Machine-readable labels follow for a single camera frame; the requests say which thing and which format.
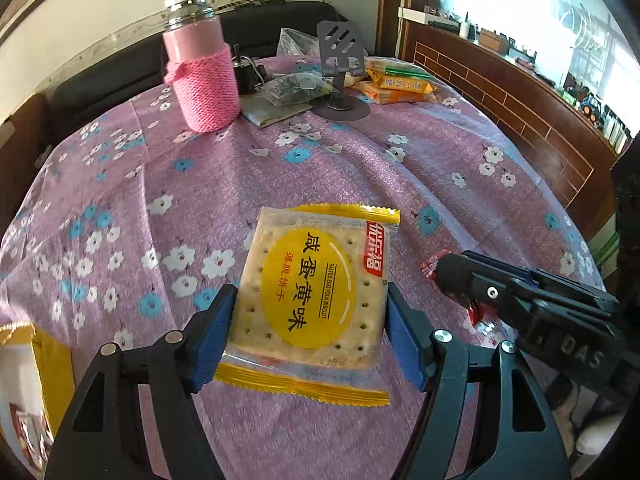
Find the metal screw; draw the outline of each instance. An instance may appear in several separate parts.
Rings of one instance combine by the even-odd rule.
[[[102,355],[113,355],[116,353],[116,345],[114,345],[114,343],[107,343],[106,345],[102,345],[102,348],[100,348],[100,353]]]
[[[182,341],[182,332],[179,330],[172,330],[166,336],[164,336],[164,340],[170,344],[176,344]]]
[[[516,345],[514,345],[511,341],[503,341],[500,345],[500,348],[507,352],[507,354],[516,353]]]
[[[451,332],[447,332],[446,330],[436,330],[433,333],[434,338],[436,338],[438,341],[440,341],[441,343],[448,343],[449,341],[451,341],[453,339],[453,336],[451,335]]]

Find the stainless steel lid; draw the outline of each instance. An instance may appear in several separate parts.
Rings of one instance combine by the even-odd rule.
[[[165,0],[164,6],[169,9],[169,16],[164,26],[166,30],[174,30],[215,16],[207,0]]]

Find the knitted pink sleeve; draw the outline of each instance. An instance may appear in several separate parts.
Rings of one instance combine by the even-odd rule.
[[[169,62],[166,70],[164,82],[174,86],[184,118],[195,132],[226,128],[240,113],[228,44],[213,56]]]

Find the cracker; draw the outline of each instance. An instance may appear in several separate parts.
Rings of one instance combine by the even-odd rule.
[[[263,209],[247,256],[228,342],[257,356],[299,364],[363,369],[375,366],[385,321],[386,281],[366,271],[362,257],[366,244],[365,221],[295,212],[282,218],[278,210]],[[287,232],[302,226],[318,228],[335,238],[348,257],[355,282],[355,304],[350,322],[330,344],[303,349],[281,338],[271,327],[260,295],[262,270],[269,250]]]

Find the plastic bag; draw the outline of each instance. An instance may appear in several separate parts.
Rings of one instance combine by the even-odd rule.
[[[274,106],[286,106],[306,103],[333,90],[318,74],[298,72],[265,83],[258,95],[267,98]]]
[[[434,77],[423,68],[405,61],[386,57],[367,57],[365,70],[380,87],[418,94],[430,94]]]
[[[399,219],[370,206],[262,208],[216,378],[334,404],[388,404],[375,365]]]
[[[276,56],[320,56],[318,38],[293,28],[281,28]]]
[[[362,81],[353,86],[356,90],[366,95],[369,99],[379,105],[393,103],[420,103],[423,101],[436,101],[436,96],[431,92],[418,94],[416,92],[405,92],[403,90],[389,90],[380,88],[373,81]]]

